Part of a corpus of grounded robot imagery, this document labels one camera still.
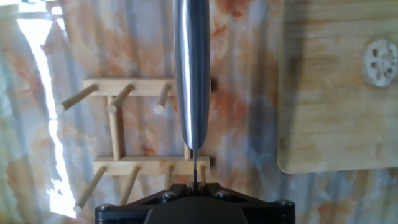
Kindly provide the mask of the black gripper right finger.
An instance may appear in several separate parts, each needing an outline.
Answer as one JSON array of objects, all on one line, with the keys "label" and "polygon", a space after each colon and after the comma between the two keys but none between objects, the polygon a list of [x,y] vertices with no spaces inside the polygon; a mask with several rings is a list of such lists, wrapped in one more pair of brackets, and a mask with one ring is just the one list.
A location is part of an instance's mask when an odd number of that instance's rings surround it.
[{"label": "black gripper right finger", "polygon": [[295,204],[290,200],[266,202],[222,187],[219,183],[198,184],[198,195],[209,201],[200,208],[210,220],[221,223],[295,223]]}]

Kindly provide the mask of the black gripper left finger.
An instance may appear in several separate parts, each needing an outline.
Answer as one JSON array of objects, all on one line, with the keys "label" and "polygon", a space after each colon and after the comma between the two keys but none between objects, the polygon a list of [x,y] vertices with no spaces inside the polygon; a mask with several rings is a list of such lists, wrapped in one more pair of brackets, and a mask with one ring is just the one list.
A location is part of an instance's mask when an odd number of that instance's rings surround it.
[{"label": "black gripper left finger", "polygon": [[156,206],[187,197],[191,192],[192,189],[186,184],[172,184],[169,189],[129,204],[102,204],[95,208],[95,224],[144,223],[149,212]]}]

